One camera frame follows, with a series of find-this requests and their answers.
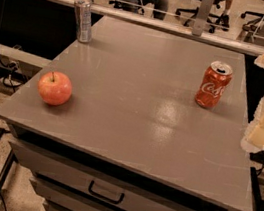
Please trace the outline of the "red coke can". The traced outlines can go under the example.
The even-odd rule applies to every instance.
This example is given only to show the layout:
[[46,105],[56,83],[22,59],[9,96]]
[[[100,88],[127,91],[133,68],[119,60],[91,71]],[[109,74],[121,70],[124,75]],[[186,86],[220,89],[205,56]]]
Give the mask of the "red coke can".
[[199,90],[194,96],[203,108],[214,108],[233,77],[232,67],[222,61],[214,61],[206,69]]

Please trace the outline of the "silver slim can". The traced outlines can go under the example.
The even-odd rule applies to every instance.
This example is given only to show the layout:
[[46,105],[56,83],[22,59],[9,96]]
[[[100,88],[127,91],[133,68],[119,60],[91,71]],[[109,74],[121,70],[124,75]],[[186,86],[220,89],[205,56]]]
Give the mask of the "silver slim can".
[[91,41],[91,3],[89,0],[74,0],[77,38],[80,43]]

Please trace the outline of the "red apple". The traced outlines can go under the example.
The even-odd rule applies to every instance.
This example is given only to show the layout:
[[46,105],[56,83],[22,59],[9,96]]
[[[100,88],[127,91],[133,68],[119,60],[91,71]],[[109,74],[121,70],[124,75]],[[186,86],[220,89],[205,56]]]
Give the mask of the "red apple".
[[45,73],[40,77],[37,87],[43,101],[51,106],[64,104],[72,94],[70,78],[60,72]]

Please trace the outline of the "black office chair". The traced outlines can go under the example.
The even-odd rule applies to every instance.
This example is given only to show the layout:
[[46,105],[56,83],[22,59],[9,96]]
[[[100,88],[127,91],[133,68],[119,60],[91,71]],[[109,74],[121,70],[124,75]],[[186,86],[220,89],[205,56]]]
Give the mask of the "black office chair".
[[[185,27],[189,27],[190,23],[193,22],[194,27],[197,26],[197,22],[203,21],[208,24],[209,33],[215,33],[215,29],[217,27],[221,28],[223,31],[229,31],[230,23],[229,23],[229,15],[228,11],[231,8],[231,4],[233,0],[199,0],[200,5],[195,9],[187,9],[187,8],[177,8],[175,10],[176,17],[180,17],[183,13],[191,13],[191,17],[186,19],[183,23]],[[222,14],[215,15],[211,13],[212,7],[219,7],[220,3],[225,3],[225,10]]]

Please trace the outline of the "grey drawer cabinet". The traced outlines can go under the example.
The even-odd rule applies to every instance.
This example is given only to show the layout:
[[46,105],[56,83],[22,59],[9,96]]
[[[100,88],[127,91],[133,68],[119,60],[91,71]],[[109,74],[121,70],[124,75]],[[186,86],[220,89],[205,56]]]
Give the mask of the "grey drawer cabinet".
[[[92,34],[50,63],[71,80],[67,103],[46,105],[30,80],[0,107],[47,211],[253,211],[244,57],[111,17]],[[194,97],[214,61],[233,77],[207,109]]]

